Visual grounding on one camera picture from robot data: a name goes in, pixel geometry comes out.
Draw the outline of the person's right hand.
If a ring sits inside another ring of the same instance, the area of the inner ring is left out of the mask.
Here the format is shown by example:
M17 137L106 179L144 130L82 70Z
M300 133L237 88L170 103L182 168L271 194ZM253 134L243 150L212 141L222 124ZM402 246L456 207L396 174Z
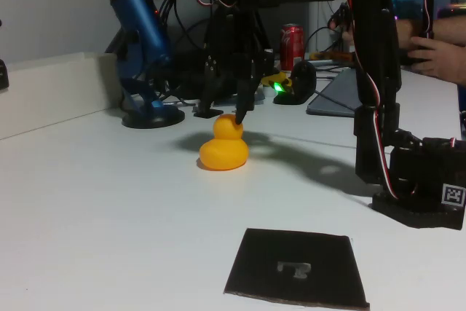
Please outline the person's right hand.
M352 30L352 13L350 7L346 3L342 3L340 7L332 14L328 20L327 26L331 30L340 28L343 40L350 45L354 44Z

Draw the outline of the person's left hand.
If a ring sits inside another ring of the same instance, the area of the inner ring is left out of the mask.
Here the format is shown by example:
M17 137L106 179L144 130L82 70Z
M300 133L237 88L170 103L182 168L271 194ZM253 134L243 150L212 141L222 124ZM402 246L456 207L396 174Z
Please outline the person's left hand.
M465 86L464 47L422 37L412 37L411 42L422 47L408 53L410 58L422 60L411 66L413 71Z

